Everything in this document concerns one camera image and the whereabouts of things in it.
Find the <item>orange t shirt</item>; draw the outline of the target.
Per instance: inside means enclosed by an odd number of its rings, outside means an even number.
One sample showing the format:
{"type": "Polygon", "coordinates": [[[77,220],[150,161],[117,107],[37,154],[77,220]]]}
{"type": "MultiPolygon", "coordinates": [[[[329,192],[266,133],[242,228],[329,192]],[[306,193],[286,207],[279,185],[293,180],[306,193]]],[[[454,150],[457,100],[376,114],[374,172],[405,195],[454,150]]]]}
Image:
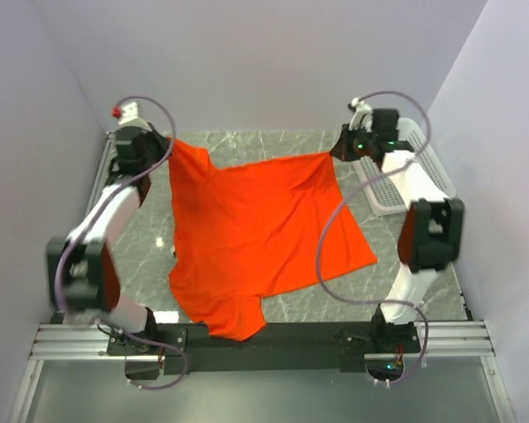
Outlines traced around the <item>orange t shirt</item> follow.
{"type": "Polygon", "coordinates": [[[330,154],[216,167],[177,141],[168,161],[176,264],[169,286],[194,323],[243,341],[265,326],[261,302],[375,264],[330,154]]]}

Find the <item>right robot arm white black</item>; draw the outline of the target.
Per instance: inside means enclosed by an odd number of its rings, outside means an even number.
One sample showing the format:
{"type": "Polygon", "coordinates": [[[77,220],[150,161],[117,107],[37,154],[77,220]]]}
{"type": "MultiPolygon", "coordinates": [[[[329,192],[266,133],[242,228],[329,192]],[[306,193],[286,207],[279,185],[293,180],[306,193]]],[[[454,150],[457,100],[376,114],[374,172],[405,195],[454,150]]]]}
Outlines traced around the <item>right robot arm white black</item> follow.
{"type": "Polygon", "coordinates": [[[370,339],[380,350],[413,334],[416,309],[430,286],[459,254],[465,206],[446,195],[422,168],[412,144],[399,135],[399,112],[356,101],[331,149],[341,161],[371,159],[387,174],[406,206],[397,243],[400,267],[385,302],[371,319],[370,339]]]}

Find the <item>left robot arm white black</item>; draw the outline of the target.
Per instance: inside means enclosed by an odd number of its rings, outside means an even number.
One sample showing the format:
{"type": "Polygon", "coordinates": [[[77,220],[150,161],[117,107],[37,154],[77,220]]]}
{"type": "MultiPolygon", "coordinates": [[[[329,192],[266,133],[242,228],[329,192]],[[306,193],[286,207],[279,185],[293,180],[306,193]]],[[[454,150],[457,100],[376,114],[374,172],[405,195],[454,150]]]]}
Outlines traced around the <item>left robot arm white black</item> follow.
{"type": "Polygon", "coordinates": [[[129,353],[157,350],[153,311],[122,293],[111,249],[151,188],[148,169],[170,146],[149,122],[132,123],[114,134],[115,157],[100,199],[85,219],[46,247],[48,295],[66,315],[90,312],[110,327],[111,339],[129,353]]]}

